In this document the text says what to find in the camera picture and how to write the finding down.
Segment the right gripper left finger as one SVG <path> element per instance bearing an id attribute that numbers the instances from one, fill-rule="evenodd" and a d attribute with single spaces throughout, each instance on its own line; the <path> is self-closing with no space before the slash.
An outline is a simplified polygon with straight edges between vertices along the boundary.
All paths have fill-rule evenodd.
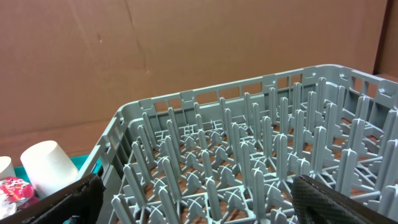
<path id="1" fill-rule="evenodd" d="M 104 200 L 104 184 L 90 174 L 39 202 L 1 220 L 3 224 L 64 223 L 77 217 L 78 223 L 96 223 Z"/>

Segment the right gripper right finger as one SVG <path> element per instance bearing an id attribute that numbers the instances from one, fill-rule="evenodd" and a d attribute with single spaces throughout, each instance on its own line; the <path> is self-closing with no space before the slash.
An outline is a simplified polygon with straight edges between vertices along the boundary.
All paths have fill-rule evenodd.
<path id="1" fill-rule="evenodd" d="M 291 194 L 292 205 L 300 224 L 397 224 L 397 221 L 355 202 L 307 175 L 294 179 Z"/>

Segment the red snack wrapper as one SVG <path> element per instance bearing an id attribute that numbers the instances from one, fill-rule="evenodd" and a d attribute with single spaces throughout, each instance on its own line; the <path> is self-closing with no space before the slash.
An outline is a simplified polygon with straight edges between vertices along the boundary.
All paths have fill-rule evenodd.
<path id="1" fill-rule="evenodd" d="M 1 179 L 1 195 L 5 202 L 20 207 L 35 195 L 33 186 L 18 177 Z"/>

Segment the white bowl with rice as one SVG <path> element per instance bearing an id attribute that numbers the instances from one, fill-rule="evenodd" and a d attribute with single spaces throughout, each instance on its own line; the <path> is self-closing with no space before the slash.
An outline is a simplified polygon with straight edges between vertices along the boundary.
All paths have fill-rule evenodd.
<path id="1" fill-rule="evenodd" d="M 12 159 L 8 156 L 0 157 L 0 179 L 15 177 L 16 173 L 12 164 Z"/>

